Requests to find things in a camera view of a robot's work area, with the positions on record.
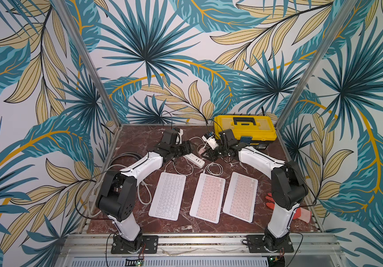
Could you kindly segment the white power strip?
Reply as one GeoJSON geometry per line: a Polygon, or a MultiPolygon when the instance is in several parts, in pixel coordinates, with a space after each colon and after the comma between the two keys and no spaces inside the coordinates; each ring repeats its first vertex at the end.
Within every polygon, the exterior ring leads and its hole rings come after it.
{"type": "Polygon", "coordinates": [[[205,161],[199,157],[197,157],[195,154],[190,153],[183,156],[185,159],[190,161],[192,164],[197,166],[198,168],[203,168],[205,166],[205,161]]]}

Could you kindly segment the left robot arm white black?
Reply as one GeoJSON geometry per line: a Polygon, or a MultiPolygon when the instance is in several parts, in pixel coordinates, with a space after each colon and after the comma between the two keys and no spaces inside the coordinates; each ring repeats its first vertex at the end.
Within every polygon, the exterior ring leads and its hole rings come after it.
{"type": "Polygon", "coordinates": [[[123,240],[135,242],[141,235],[132,213],[138,184],[168,161],[192,152],[190,141],[181,138],[182,129],[164,131],[161,140],[142,159],[120,171],[108,171],[102,179],[96,207],[113,222],[123,240]]]}

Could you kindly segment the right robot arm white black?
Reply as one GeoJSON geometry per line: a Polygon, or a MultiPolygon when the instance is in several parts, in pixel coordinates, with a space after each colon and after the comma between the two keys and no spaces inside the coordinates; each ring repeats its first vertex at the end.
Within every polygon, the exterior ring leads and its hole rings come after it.
{"type": "Polygon", "coordinates": [[[244,142],[239,142],[231,129],[220,132],[218,138],[214,133],[207,132],[202,139],[210,146],[203,152],[204,158],[216,161],[228,156],[270,178],[274,211],[265,230],[265,238],[273,243],[287,240],[293,217],[308,195],[308,188],[298,164],[295,161],[275,159],[244,142]]]}

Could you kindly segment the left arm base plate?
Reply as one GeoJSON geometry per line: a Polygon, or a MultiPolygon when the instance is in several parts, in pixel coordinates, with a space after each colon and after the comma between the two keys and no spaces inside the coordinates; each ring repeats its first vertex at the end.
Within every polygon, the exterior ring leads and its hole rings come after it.
{"type": "Polygon", "coordinates": [[[111,254],[156,254],[158,243],[157,235],[139,235],[134,241],[114,236],[111,254]]]}

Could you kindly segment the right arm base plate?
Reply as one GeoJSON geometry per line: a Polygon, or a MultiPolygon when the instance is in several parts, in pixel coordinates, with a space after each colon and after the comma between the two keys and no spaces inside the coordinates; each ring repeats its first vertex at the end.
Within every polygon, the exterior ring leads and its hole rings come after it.
{"type": "Polygon", "coordinates": [[[274,238],[269,235],[247,235],[242,243],[250,253],[292,253],[294,248],[289,235],[274,238]]]}

